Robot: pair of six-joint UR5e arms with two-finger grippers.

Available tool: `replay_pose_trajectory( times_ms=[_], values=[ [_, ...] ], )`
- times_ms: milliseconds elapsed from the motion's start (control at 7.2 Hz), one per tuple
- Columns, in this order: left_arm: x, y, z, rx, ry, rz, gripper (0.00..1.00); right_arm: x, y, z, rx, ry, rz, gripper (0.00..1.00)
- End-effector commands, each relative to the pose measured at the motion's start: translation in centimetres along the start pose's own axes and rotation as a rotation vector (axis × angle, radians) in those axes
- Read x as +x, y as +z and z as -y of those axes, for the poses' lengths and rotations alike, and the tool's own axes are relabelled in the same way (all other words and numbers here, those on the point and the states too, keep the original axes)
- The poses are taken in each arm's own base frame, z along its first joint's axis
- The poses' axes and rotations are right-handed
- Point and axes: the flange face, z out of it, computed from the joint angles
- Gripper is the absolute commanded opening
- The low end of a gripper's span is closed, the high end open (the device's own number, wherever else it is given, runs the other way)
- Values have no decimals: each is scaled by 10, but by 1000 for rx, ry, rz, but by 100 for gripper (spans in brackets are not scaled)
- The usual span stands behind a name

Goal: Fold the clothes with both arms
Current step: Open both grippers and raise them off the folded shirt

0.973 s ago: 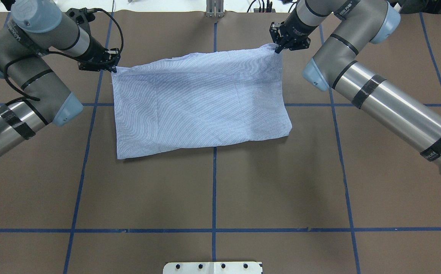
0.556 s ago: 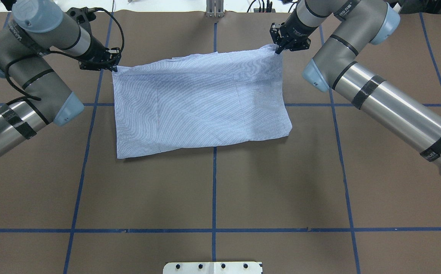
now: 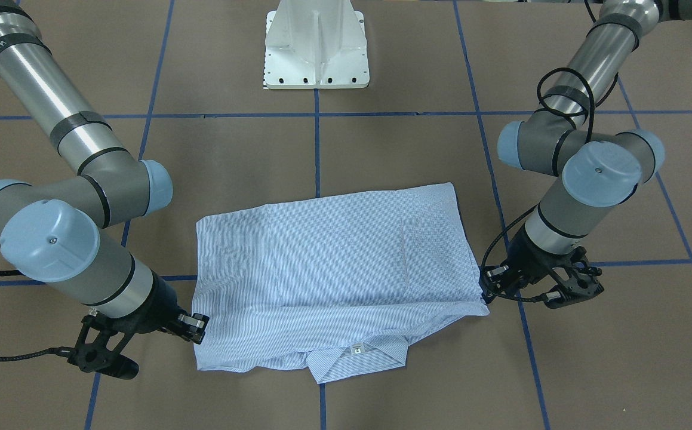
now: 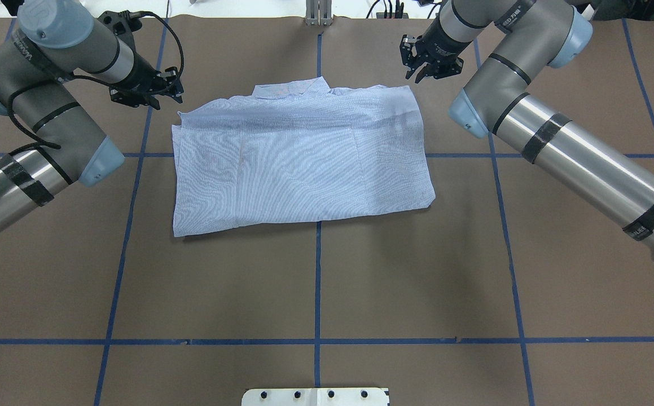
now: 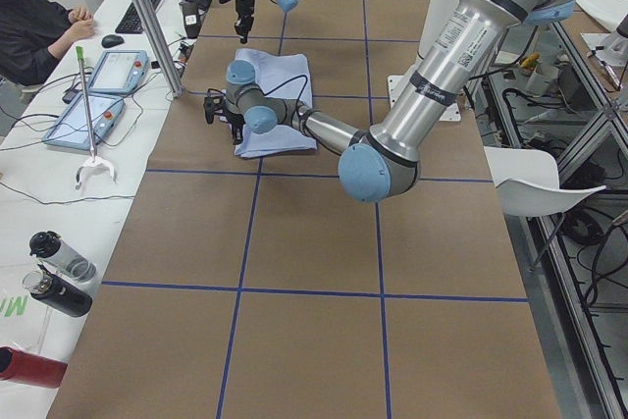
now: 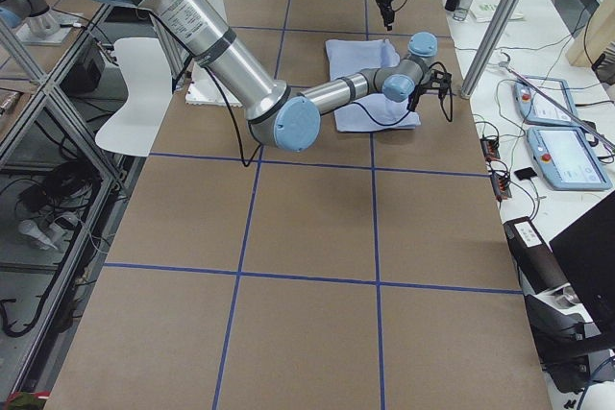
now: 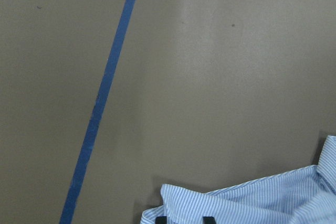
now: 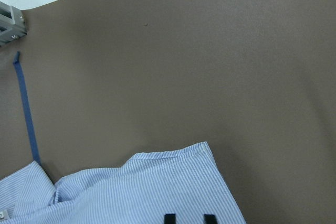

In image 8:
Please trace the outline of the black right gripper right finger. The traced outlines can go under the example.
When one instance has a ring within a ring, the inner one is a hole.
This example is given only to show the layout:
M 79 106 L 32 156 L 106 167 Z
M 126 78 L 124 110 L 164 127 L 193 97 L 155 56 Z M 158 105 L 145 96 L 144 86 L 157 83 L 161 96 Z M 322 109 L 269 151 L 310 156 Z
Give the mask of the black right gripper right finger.
M 217 224 L 216 216 L 213 214 L 204 214 L 203 219 L 204 224 Z

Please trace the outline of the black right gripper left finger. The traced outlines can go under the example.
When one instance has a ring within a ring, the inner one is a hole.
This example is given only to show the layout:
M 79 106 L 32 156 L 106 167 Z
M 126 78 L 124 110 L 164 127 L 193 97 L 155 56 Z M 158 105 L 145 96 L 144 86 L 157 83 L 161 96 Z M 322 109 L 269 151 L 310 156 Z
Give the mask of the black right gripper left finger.
M 176 224 L 176 214 L 165 214 L 164 224 Z

